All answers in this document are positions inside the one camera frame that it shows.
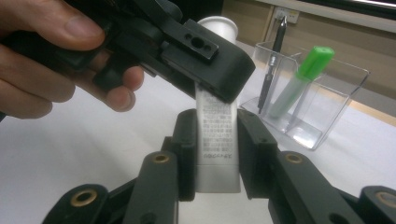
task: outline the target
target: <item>finger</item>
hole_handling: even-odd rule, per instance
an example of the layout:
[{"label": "finger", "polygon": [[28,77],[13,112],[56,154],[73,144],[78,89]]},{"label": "finger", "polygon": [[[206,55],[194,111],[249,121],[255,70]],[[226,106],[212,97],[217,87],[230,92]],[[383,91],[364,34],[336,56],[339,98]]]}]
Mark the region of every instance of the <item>finger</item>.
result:
[{"label": "finger", "polygon": [[19,119],[38,119],[47,115],[52,103],[0,79],[0,111]]},{"label": "finger", "polygon": [[8,30],[36,31],[61,48],[94,49],[105,39],[95,22],[63,0],[6,1],[2,8]]},{"label": "finger", "polygon": [[109,52],[102,50],[92,59],[88,67],[95,72],[100,72],[106,66],[110,56]]},{"label": "finger", "polygon": [[0,45],[0,79],[27,93],[52,102],[69,100],[75,85],[47,67]]},{"label": "finger", "polygon": [[122,83],[130,91],[137,91],[143,84],[144,72],[140,66],[128,68],[122,77]]},{"label": "finger", "polygon": [[81,87],[96,99],[104,102],[115,111],[123,112],[130,110],[134,106],[134,94],[124,86],[117,87],[109,92],[105,92],[93,85],[92,77],[96,73],[92,70],[84,71],[74,76],[76,85]]},{"label": "finger", "polygon": [[135,96],[128,88],[121,86],[108,92],[105,103],[115,111],[124,112],[134,107]]},{"label": "finger", "polygon": [[76,85],[84,91],[89,92],[97,99],[103,101],[115,111],[127,111],[134,106],[135,96],[133,91],[137,90],[143,82],[143,70],[140,67],[128,69],[124,75],[124,85],[117,87],[109,92],[102,91],[92,83],[92,78],[96,75],[95,71],[87,70],[73,76]]}]

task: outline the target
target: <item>acrylic pen holder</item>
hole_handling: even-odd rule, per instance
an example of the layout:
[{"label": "acrylic pen holder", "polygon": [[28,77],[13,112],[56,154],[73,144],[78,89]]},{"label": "acrylic pen holder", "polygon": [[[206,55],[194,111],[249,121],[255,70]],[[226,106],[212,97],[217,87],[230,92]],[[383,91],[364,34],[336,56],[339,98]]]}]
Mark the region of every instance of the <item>acrylic pen holder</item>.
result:
[{"label": "acrylic pen holder", "polygon": [[[369,72],[331,60],[319,77],[304,85],[304,90],[295,96],[297,99],[293,100],[290,108],[275,112],[274,104],[279,103],[276,101],[279,101],[282,91],[289,91],[286,90],[288,83],[308,51],[284,43],[280,53],[275,53],[271,51],[272,45],[273,42],[256,45],[252,58],[257,69],[244,88],[241,107],[257,114],[265,125],[270,125],[300,145],[316,149],[341,118]],[[262,83],[268,73],[273,75],[273,79],[259,113]]]}]

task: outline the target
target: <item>white table surface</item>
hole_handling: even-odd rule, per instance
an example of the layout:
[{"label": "white table surface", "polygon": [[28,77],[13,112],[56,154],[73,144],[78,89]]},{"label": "white table surface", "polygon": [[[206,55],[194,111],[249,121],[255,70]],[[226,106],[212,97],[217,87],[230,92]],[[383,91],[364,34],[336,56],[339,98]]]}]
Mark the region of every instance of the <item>white table surface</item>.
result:
[{"label": "white table surface", "polygon": [[[70,189],[87,183],[108,190],[137,177],[144,157],[161,149],[190,97],[146,76],[127,113],[116,113],[76,90],[43,119],[0,123],[0,224],[40,223]],[[328,140],[304,153],[337,188],[358,196],[368,185],[396,189],[396,128],[349,108]],[[272,223],[267,200],[246,193],[196,194],[179,205],[179,223]]]}]

